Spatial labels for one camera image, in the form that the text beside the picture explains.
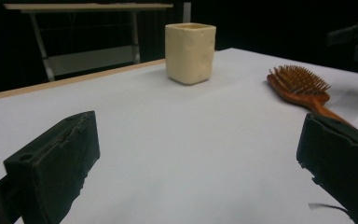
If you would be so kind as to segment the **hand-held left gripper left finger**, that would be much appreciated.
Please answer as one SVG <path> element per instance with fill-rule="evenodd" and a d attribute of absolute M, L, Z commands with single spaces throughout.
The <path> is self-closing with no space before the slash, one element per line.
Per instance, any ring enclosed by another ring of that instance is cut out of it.
<path fill-rule="evenodd" d="M 100 158 L 93 111 L 61 120 L 4 160 L 24 224 L 60 224 Z"/>

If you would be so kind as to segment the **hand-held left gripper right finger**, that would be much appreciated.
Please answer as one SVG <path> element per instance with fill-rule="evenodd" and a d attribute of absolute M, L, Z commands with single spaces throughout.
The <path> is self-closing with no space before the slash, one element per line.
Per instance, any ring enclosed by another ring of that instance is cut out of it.
<path fill-rule="evenodd" d="M 358 224 L 358 130 L 341 121 L 309 113 L 296 159 L 315 184 L 334 197 Z"/>

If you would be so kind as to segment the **wooden hairbrush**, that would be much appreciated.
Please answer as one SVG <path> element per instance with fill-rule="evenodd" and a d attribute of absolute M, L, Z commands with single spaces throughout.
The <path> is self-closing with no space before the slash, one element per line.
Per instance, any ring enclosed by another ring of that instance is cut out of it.
<path fill-rule="evenodd" d="M 280 65 L 269 70 L 267 81 L 284 101 L 351 125 L 324 106 L 330 100 L 327 93 L 330 85 L 309 69 L 299 65 Z"/>

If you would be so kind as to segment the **cream square cup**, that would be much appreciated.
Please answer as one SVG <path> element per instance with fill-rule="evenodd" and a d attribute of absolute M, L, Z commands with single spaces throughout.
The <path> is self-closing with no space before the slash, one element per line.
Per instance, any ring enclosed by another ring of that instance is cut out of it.
<path fill-rule="evenodd" d="M 166 72 L 170 79 L 195 85 L 212 75 L 216 27 L 187 22 L 165 26 Z"/>

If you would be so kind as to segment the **white table sheet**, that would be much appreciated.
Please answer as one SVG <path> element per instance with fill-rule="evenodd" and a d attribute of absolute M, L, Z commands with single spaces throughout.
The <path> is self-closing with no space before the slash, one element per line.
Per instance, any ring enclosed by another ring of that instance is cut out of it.
<path fill-rule="evenodd" d="M 91 110 L 101 157 L 62 224 L 352 224 L 296 161 L 306 112 L 269 86 L 280 64 L 226 49 L 194 86 L 158 62 L 12 92 L 0 97 L 0 176 L 5 158 Z"/>

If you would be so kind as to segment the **white metal frame table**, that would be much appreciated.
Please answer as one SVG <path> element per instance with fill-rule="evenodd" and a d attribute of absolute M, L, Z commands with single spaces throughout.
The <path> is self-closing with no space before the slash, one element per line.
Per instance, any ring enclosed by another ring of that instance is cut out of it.
<path fill-rule="evenodd" d="M 41 59 L 49 81 L 55 77 L 117 65 L 122 63 L 139 63 L 137 13 L 139 11 L 159 11 L 173 8 L 173 4 L 162 3 L 119 3 L 119 4 L 4 4 L 7 10 L 19 10 L 28 14 L 33 25 L 34 36 L 41 53 Z M 36 15 L 43 13 L 88 13 L 88 12 L 128 12 L 131 19 L 131 44 L 122 47 L 97 49 L 58 56 L 48 56 L 41 29 L 38 26 Z"/>

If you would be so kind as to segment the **white vertical post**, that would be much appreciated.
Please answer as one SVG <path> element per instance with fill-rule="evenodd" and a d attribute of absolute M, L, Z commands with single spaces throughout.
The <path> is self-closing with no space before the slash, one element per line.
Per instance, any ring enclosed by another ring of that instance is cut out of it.
<path fill-rule="evenodd" d="M 191 22 L 191 3 L 184 2 L 183 3 L 183 22 Z"/>

